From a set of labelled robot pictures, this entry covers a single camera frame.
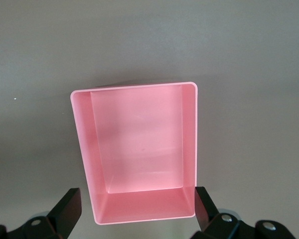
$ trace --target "pink bin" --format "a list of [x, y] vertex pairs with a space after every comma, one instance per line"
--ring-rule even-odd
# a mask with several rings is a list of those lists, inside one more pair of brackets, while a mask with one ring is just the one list
[[97, 224], [195, 215], [193, 82], [79, 90], [71, 102]]

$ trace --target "gray table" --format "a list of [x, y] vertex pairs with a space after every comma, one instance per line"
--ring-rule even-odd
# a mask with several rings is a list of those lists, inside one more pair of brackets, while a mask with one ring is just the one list
[[71, 187], [70, 238], [186, 239], [195, 218], [94, 223], [70, 93], [194, 81], [198, 185], [248, 224], [299, 238], [299, 1], [0, 1], [0, 223], [15, 229]]

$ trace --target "screw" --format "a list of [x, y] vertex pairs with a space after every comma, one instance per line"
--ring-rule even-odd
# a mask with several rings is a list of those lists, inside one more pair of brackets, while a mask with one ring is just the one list
[[36, 225], [39, 225], [41, 222], [41, 220], [34, 220], [32, 223], [31, 223], [31, 226], [36, 226]]
[[271, 231], [275, 231], [275, 230], [276, 230], [276, 227], [274, 226], [274, 224], [269, 223], [269, 222], [265, 222], [265, 223], [263, 223], [263, 226], [264, 226], [266, 229], [271, 230]]
[[231, 218], [231, 216], [224, 214], [221, 216], [222, 220], [224, 220], [225, 222], [232, 222], [233, 219]]

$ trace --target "pink plastic container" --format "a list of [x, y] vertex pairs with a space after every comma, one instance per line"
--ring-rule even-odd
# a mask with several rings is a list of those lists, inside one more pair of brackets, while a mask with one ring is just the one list
[[193, 82], [79, 90], [71, 102], [97, 224], [195, 215]]

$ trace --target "gray surface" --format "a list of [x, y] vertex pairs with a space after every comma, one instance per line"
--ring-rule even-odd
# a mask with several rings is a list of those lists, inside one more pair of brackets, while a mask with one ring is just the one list
[[15, 229], [80, 187], [70, 238], [190, 237], [195, 218], [94, 223], [69, 100], [165, 81], [199, 87], [198, 185], [299, 238], [298, 0], [0, 0], [0, 223]]

